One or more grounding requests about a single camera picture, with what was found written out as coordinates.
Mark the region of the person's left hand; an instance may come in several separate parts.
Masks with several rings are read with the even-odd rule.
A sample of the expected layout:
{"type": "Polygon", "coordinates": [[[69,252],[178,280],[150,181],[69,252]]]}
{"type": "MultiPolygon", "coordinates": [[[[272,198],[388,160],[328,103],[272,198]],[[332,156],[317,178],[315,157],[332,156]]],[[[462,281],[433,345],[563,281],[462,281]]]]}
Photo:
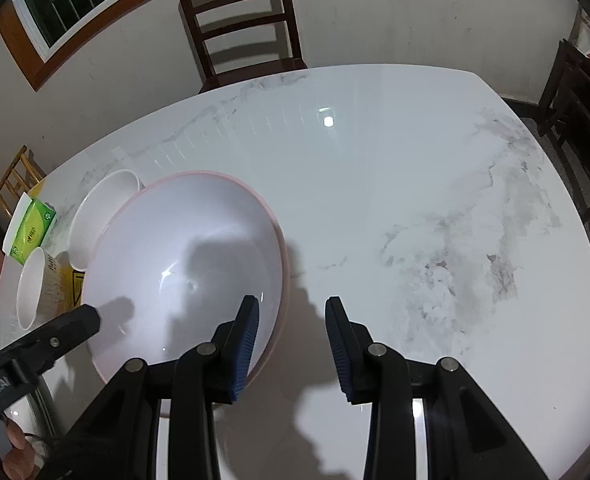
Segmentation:
{"type": "Polygon", "coordinates": [[[4,456],[2,468],[10,480],[34,480],[40,468],[36,464],[36,453],[26,435],[11,419],[7,420],[7,436],[11,451],[4,456]]]}

